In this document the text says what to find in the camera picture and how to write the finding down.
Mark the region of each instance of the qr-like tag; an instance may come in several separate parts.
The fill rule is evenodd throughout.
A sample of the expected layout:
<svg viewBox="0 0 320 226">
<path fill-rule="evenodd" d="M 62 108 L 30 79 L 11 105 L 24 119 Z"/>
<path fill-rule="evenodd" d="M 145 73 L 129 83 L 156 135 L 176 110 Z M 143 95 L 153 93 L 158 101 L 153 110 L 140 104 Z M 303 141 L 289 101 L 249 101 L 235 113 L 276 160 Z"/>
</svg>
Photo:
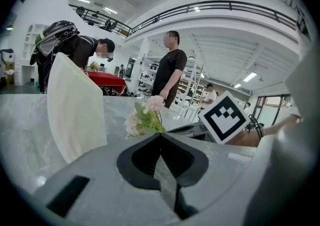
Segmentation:
<svg viewBox="0 0 320 226">
<path fill-rule="evenodd" d="M 228 91 L 204 109 L 199 118 L 218 144 L 227 143 L 250 122 L 248 115 Z"/>
</svg>

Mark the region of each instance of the red tablecloth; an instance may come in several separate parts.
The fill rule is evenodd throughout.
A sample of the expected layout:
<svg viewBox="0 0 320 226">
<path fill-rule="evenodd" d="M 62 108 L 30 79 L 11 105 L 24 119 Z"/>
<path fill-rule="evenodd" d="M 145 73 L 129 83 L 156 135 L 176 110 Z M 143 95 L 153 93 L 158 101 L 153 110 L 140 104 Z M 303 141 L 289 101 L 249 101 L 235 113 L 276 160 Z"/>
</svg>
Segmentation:
<svg viewBox="0 0 320 226">
<path fill-rule="evenodd" d="M 122 94 L 126 88 L 124 79 L 104 72 L 87 71 L 89 78 L 99 87 L 112 88 L 118 94 Z"/>
</svg>

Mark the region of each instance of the ceiling light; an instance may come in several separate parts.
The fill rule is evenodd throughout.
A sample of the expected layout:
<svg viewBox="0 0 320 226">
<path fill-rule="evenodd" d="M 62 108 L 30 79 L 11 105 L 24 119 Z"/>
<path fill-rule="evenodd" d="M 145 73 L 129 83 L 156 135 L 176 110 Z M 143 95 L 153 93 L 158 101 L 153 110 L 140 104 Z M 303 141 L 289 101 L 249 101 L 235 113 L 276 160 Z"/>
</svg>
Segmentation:
<svg viewBox="0 0 320 226">
<path fill-rule="evenodd" d="M 112 10 L 112 9 L 109 9 L 108 7 L 105 7 L 105 9 L 109 10 L 110 12 L 114 13 L 114 14 L 117 14 L 116 11 Z"/>
<path fill-rule="evenodd" d="M 109 15 L 111 15 L 111 12 L 105 8 L 102 8 L 104 11 L 106 11 Z"/>
<path fill-rule="evenodd" d="M 88 0 L 78 0 L 78 1 L 85 2 L 85 3 L 90 4 L 90 1 L 88 1 Z"/>
<path fill-rule="evenodd" d="M 250 79 L 254 78 L 257 74 L 252 72 L 249 76 L 247 76 L 243 81 L 248 82 Z"/>
</svg>

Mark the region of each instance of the floor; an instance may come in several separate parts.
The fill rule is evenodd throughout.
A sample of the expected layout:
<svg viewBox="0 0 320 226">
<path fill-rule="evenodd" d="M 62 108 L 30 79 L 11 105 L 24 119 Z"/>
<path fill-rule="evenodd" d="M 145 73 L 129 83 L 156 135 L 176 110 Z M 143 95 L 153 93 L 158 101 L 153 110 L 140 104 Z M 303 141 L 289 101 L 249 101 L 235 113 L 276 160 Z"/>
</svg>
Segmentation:
<svg viewBox="0 0 320 226">
<path fill-rule="evenodd" d="M 15 94 L 39 94 L 39 89 L 36 89 L 33 82 L 25 85 L 6 85 L 0 90 L 0 95 L 15 95 Z"/>
</svg>

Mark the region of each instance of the white plastic object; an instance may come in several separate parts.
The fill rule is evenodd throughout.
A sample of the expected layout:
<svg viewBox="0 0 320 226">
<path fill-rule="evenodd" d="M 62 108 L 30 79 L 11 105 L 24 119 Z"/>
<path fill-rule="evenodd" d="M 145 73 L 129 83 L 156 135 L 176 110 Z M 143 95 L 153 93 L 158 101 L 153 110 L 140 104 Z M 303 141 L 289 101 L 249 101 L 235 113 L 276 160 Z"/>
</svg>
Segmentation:
<svg viewBox="0 0 320 226">
<path fill-rule="evenodd" d="M 47 111 L 67 163 L 107 144 L 102 90 L 63 53 L 56 55 L 51 68 Z"/>
</svg>

